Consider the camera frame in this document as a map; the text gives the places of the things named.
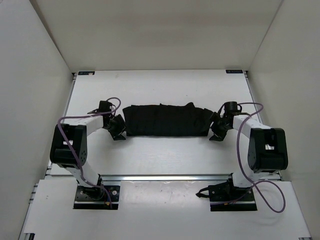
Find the black skirt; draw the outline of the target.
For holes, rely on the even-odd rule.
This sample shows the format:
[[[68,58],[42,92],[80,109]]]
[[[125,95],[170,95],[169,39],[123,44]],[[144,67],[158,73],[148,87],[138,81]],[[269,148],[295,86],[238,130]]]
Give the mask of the black skirt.
[[[205,137],[213,111],[193,102],[184,106],[131,105],[123,110],[128,136]]]

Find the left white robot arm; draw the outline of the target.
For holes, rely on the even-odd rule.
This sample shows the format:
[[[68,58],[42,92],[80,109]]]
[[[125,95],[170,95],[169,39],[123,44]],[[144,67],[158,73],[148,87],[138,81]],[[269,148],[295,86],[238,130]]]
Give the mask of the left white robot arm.
[[[122,133],[126,130],[121,115],[94,115],[77,119],[77,124],[58,122],[55,126],[49,158],[60,168],[70,172],[80,190],[94,201],[105,199],[112,203],[110,191],[103,185],[100,174],[87,162],[87,137],[99,129],[107,130],[114,141],[125,140]]]

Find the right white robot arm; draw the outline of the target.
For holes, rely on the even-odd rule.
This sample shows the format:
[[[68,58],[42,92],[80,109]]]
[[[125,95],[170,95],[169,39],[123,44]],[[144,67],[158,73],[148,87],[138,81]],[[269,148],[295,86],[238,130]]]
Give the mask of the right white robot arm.
[[[239,159],[240,169],[231,174],[231,183],[224,187],[224,195],[236,200],[242,189],[251,187],[262,177],[288,167],[288,151],[285,131],[272,128],[252,118],[248,113],[231,112],[220,115],[215,112],[212,119],[211,141],[221,142],[229,130],[237,130],[236,155],[240,155],[240,137],[248,138],[247,162]]]

